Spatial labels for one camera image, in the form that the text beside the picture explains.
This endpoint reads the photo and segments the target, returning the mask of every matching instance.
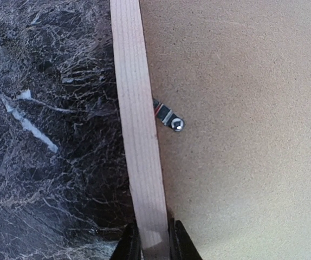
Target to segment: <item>wooden plank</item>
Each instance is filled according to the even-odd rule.
[[[146,260],[169,258],[163,177],[138,0],[111,0],[115,73],[135,216]]]

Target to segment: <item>marble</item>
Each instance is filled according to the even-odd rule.
[[[0,0],[0,260],[109,259],[132,219],[109,0]]]

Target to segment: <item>metal screw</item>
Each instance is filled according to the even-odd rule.
[[[175,118],[171,121],[171,128],[175,131],[175,132],[180,132],[183,130],[184,127],[184,122],[181,118]]]

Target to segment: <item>tan board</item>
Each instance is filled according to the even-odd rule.
[[[135,216],[146,259],[169,258],[157,131],[138,0],[111,0],[115,73]]]

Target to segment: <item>wooden stick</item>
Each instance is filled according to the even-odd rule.
[[[146,260],[169,259],[163,177],[140,6],[110,0],[115,73],[130,190]]]

